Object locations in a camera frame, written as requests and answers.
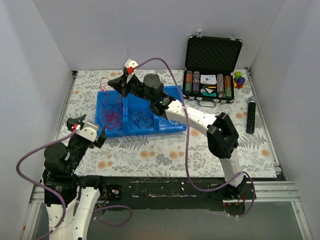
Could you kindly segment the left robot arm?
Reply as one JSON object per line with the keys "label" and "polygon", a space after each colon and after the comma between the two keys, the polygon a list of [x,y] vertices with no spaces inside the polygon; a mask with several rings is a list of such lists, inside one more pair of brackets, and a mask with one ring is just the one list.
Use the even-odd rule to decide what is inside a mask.
{"label": "left robot arm", "polygon": [[89,148],[101,148],[104,132],[86,116],[69,118],[67,129],[74,134],[68,144],[56,141],[44,150],[44,202],[48,213],[50,240],[85,240],[97,200],[106,196],[100,175],[87,175],[80,183],[75,174]]}

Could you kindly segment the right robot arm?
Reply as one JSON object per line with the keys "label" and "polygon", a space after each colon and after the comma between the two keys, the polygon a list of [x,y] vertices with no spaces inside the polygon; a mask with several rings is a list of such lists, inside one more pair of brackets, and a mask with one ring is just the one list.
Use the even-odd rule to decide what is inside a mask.
{"label": "right robot arm", "polygon": [[209,151],[219,159],[224,174],[224,184],[210,187],[206,192],[216,192],[225,200],[237,199],[245,192],[247,178],[238,158],[239,134],[226,113],[209,114],[186,106],[168,95],[157,74],[145,75],[140,81],[135,75],[127,75],[108,81],[108,86],[122,97],[132,94],[150,103],[151,111],[158,117],[186,124],[207,138]]}

